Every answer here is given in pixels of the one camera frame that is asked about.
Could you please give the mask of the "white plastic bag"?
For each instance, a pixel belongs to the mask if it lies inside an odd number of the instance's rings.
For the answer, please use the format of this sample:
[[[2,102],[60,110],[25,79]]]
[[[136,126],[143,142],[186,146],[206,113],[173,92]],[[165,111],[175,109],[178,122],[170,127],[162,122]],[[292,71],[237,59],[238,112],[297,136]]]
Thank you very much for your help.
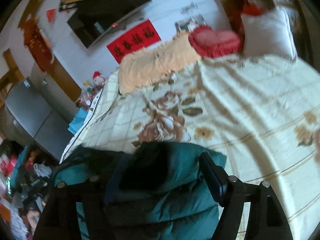
[[[50,177],[52,169],[44,164],[34,164],[33,169],[38,177]]]

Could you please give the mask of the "red ruffled cushion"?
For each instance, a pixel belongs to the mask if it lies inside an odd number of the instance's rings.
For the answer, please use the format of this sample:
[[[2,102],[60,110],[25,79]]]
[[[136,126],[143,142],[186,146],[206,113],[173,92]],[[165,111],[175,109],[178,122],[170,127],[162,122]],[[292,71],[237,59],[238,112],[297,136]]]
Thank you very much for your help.
[[[244,42],[231,30],[213,30],[201,25],[188,36],[190,45],[202,57],[217,58],[242,51]]]

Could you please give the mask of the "blue paper bag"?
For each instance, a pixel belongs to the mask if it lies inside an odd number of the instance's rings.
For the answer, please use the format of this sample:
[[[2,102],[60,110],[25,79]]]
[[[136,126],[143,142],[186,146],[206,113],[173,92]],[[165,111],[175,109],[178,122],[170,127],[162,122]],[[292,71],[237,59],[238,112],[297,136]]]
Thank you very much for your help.
[[[78,110],[73,120],[69,123],[68,130],[75,135],[77,131],[82,127],[85,122],[85,119],[88,115],[88,112],[82,108]]]

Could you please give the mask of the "peach ruffled pillow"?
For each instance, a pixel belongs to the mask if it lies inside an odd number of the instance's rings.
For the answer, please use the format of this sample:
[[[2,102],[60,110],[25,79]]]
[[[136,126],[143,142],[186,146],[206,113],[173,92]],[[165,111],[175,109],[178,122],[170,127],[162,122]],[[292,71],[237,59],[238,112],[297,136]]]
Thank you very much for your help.
[[[190,45],[188,36],[189,33],[183,31],[156,48],[141,49],[124,56],[118,73],[120,93],[153,85],[201,59]]]

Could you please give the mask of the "red banner with characters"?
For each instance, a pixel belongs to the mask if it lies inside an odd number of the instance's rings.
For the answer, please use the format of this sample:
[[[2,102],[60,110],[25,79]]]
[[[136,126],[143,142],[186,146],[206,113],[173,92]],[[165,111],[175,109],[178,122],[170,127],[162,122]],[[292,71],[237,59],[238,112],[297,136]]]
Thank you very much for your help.
[[[150,20],[146,20],[125,32],[112,43],[107,49],[117,63],[121,63],[124,56],[143,48],[147,48],[161,41],[159,34]]]

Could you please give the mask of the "wall-mounted black television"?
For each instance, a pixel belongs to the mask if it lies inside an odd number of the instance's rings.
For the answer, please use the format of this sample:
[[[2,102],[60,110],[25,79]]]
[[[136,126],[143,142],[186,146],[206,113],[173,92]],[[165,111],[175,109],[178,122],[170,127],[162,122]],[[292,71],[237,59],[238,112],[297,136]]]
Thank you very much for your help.
[[[78,6],[68,25],[89,48],[120,22],[135,14],[151,0],[87,0]]]

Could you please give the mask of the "floral cream bed quilt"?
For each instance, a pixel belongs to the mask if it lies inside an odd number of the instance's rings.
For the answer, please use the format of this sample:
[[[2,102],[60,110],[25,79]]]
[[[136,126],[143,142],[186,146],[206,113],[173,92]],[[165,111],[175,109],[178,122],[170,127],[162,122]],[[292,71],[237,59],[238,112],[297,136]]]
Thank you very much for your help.
[[[121,95],[110,75],[78,145],[135,152],[146,141],[198,144],[224,154],[226,171],[273,187],[294,239],[319,224],[319,73],[277,56],[201,59],[172,80]]]

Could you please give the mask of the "framed photo at headboard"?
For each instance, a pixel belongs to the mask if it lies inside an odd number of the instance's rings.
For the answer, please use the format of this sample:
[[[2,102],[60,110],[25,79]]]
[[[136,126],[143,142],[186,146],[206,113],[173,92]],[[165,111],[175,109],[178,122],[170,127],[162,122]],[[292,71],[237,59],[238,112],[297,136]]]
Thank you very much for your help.
[[[190,16],[189,18],[175,22],[176,33],[180,33],[182,31],[192,32],[195,28],[201,25],[207,25],[201,14]]]

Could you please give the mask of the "pig plush toy red hat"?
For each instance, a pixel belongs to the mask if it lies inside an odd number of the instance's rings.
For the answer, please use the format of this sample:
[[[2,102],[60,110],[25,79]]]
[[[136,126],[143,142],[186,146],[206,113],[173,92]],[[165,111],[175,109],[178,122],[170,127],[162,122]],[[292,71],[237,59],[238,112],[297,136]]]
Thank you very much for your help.
[[[95,71],[93,73],[93,84],[97,90],[101,90],[106,83],[106,78],[99,72]]]

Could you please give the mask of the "red hanging wall decoration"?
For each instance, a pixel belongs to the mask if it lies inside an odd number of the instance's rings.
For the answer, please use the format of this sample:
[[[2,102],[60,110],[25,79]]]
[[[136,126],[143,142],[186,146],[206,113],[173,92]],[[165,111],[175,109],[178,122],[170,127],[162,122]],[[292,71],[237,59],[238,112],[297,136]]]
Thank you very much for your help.
[[[43,73],[52,74],[55,57],[50,43],[37,25],[37,20],[37,17],[30,18],[22,24],[24,46],[29,50],[40,70]]]

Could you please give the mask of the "white pillow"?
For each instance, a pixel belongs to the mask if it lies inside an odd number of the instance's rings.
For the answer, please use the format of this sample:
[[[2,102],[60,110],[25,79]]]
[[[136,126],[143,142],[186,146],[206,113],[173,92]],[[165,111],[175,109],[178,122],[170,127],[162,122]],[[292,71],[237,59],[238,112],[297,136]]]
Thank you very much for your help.
[[[283,9],[273,9],[260,16],[242,14],[245,31],[243,55],[276,55],[289,62],[298,57],[289,17]]]

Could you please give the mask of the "dark green quilted jacket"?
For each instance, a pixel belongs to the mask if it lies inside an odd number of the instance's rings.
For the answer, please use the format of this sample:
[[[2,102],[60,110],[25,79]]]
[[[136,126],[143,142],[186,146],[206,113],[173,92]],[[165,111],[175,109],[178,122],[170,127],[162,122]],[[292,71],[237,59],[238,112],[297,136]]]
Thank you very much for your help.
[[[183,142],[144,142],[136,153],[78,146],[54,171],[76,210],[81,239],[211,239],[219,220],[199,168],[208,153]]]

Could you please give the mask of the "grey refrigerator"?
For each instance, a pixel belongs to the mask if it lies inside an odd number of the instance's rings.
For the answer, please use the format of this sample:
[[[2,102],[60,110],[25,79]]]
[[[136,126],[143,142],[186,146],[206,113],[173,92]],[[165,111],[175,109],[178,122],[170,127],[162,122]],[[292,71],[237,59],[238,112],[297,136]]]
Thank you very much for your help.
[[[1,109],[1,132],[23,146],[36,145],[60,160],[72,138],[69,124],[26,78],[14,84]]]

